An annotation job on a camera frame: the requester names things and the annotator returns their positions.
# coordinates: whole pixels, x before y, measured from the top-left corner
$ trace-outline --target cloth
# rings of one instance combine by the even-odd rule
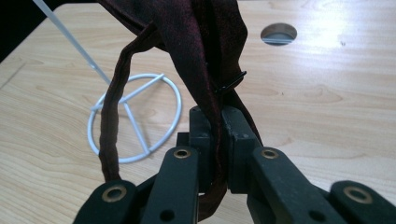
[[[216,172],[209,190],[199,198],[198,219],[210,217],[227,191],[227,160],[221,149],[221,109],[242,111],[260,139],[248,110],[234,87],[242,79],[239,57],[248,36],[235,0],[97,0],[137,35],[116,65],[102,109],[99,158],[106,181],[120,179],[117,154],[118,101],[135,53],[151,48],[169,52],[194,101],[211,124]]]

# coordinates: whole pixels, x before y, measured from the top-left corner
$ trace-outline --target white rod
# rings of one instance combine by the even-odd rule
[[[61,21],[55,16],[55,14],[50,10],[50,8],[44,3],[43,0],[33,0],[35,4],[41,9],[41,11],[46,14],[46,16],[55,24],[58,29],[64,34],[64,36],[73,44],[73,46],[78,50],[78,52],[85,58],[91,68],[95,70],[99,76],[107,83],[110,84],[110,79],[105,75],[102,69],[96,64],[96,62],[91,58],[91,56],[85,51],[85,49],[77,42],[77,40],[70,34],[70,32],[64,27]]]

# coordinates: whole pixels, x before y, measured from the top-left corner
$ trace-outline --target grommet hole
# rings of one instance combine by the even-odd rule
[[[262,41],[272,46],[288,45],[297,37],[297,30],[286,23],[275,23],[262,30]]]
[[[277,158],[279,155],[277,154],[277,152],[275,152],[272,149],[265,149],[262,151],[262,156],[264,156],[264,158],[266,159],[275,159]]]
[[[187,149],[178,149],[174,152],[174,156],[178,159],[185,159],[191,155],[191,152]]]
[[[106,189],[102,194],[102,200],[107,203],[114,203],[121,200],[126,195],[126,188],[123,185],[115,185]]]

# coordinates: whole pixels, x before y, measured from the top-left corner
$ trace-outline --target light wood surface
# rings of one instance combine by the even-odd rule
[[[264,144],[283,150],[315,185],[350,179],[396,204],[396,2],[239,2],[249,36],[240,59],[247,70],[237,87]],[[56,15],[112,77],[120,50],[134,36],[96,4],[64,5]],[[296,40],[264,44],[262,29],[293,25]],[[167,53],[133,58],[133,74],[165,73],[181,90],[177,131],[188,130],[195,105]],[[139,82],[128,85],[130,91]],[[90,107],[106,83],[48,20],[0,64],[0,222],[70,223],[104,182],[87,143]],[[133,99],[145,136],[154,143],[175,113],[165,84]],[[126,119],[121,156],[140,146]],[[95,122],[95,136],[98,136]],[[156,174],[174,134],[149,158],[120,167],[136,184]],[[228,193],[203,223],[251,223],[246,196]]]

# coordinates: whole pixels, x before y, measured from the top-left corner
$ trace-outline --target screw hole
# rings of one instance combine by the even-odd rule
[[[172,210],[163,210],[160,213],[160,219],[164,222],[172,221],[175,218],[175,213]]]
[[[317,222],[326,221],[326,217],[319,211],[309,211],[309,216]]]

